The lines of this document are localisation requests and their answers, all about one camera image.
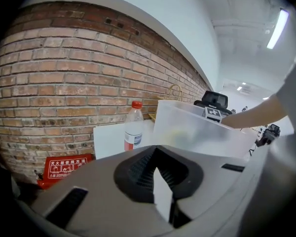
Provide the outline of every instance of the red bottle cap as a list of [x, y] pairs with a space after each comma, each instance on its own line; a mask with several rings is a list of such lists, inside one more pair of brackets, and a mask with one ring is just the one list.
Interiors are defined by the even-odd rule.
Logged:
[[141, 101], [133, 101], [132, 102], [132, 108], [140, 109], [143, 106], [143, 103]]

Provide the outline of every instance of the plastic storage bin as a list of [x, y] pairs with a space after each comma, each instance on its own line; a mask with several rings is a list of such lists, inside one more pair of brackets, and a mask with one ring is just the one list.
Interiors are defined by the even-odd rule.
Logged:
[[243, 158], [256, 136], [202, 117], [204, 108], [159, 100], [153, 139], [156, 145], [216, 156]]

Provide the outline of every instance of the plastic water bottle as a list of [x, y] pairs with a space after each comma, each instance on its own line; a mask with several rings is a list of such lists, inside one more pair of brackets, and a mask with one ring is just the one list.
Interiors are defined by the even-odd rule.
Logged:
[[125, 121], [125, 151], [140, 147], [142, 141], [144, 118], [141, 111], [143, 104], [140, 101], [132, 102], [132, 109]]

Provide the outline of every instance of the ceiling light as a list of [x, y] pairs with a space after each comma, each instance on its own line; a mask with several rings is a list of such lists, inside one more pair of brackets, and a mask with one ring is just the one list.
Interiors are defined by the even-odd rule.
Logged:
[[288, 12], [284, 11], [283, 9], [280, 10], [280, 15], [278, 16], [278, 20], [274, 29], [274, 32], [272, 34], [272, 37], [269, 41], [269, 43], [267, 44], [267, 48], [268, 49], [273, 49], [278, 38], [280, 37], [280, 35], [282, 34], [282, 31], [286, 25], [287, 19], [288, 19]]

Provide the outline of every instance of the wicker basket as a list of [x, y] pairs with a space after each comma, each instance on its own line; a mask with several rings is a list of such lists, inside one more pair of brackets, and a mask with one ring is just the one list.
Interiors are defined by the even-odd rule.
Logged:
[[[178, 94], [178, 98], [177, 98], [177, 101], [179, 101], [180, 99], [180, 94], [181, 94], [181, 102], [183, 102], [183, 93], [182, 93], [182, 90], [181, 90], [181, 87], [177, 84], [173, 84], [169, 87], [169, 94], [168, 94], [168, 97], [166, 97], [167, 95], [165, 94], [165, 97], [157, 97], [157, 99], [160, 99], [160, 100], [171, 100], [170, 98], [170, 94], [171, 94], [171, 90], [174, 86], [177, 86], [179, 88], [179, 94]], [[156, 121], [156, 114], [157, 114], [157, 110], [155, 111], [154, 114], [149, 114], [149, 117], [153, 120], [153, 122]]]

